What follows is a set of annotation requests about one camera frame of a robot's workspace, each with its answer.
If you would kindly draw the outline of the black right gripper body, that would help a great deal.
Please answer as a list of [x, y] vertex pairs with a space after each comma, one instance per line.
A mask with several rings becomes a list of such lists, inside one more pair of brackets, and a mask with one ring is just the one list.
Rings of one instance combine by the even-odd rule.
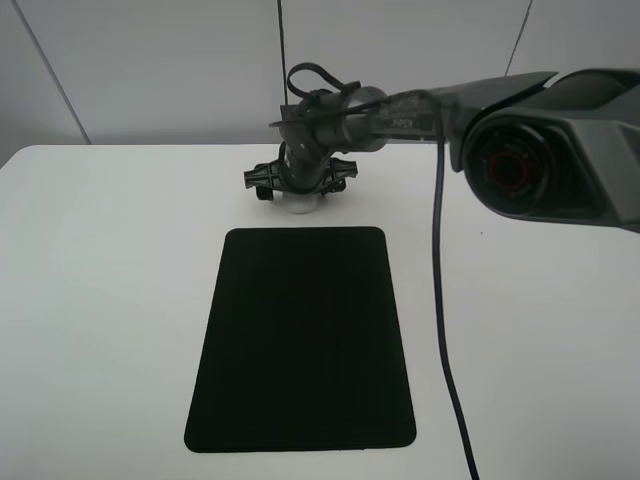
[[279, 145], [278, 157], [269, 163], [257, 164], [245, 171], [246, 189], [270, 188], [275, 192], [295, 195], [326, 196], [327, 190], [335, 183], [358, 175], [357, 164], [335, 157], [325, 156], [319, 162], [299, 159], [285, 142]]

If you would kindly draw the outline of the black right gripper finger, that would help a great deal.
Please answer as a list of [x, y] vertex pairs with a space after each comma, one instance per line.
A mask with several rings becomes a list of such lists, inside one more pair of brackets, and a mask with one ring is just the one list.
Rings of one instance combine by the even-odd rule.
[[259, 200], [272, 200], [273, 199], [273, 191], [270, 188], [266, 187], [257, 187], [256, 188], [256, 196]]
[[333, 193], [340, 193], [343, 192], [346, 189], [346, 181], [345, 180], [341, 180], [335, 184], [333, 184], [328, 190], [327, 193], [328, 194], [333, 194]]

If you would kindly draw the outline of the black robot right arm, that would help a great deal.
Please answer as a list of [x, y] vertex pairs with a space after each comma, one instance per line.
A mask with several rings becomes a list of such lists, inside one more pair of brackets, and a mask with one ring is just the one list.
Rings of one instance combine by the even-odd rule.
[[545, 223], [639, 228], [639, 74], [533, 72], [392, 95], [326, 77], [276, 126], [275, 160], [244, 175], [261, 200], [344, 190], [346, 160], [389, 141], [447, 145], [453, 170], [495, 213]]

